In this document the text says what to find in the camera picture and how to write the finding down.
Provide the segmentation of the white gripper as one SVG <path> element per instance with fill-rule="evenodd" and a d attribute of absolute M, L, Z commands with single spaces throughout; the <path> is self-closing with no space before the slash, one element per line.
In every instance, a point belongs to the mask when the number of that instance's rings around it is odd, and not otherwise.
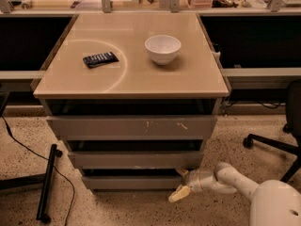
<path fill-rule="evenodd" d="M 187 169 L 176 169 L 176 171 L 185 177 L 184 181 L 186 186 L 179 185 L 177 189 L 168 197 L 169 202 L 177 202 L 190 194 L 192 192 L 201 192 L 203 190 L 210 189 L 216 179 L 214 173 L 209 170 L 191 170 Z"/>

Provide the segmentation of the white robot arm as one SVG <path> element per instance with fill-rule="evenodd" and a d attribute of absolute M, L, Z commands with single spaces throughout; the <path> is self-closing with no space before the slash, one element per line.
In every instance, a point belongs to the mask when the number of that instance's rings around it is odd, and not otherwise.
<path fill-rule="evenodd" d="M 214 170 L 177 172 L 182 183 L 169 196 L 170 202 L 204 190 L 221 194 L 239 192 L 251 202 L 249 226 L 301 226 L 301 194 L 286 183 L 267 180 L 258 184 L 225 162 L 218 163 Z"/>

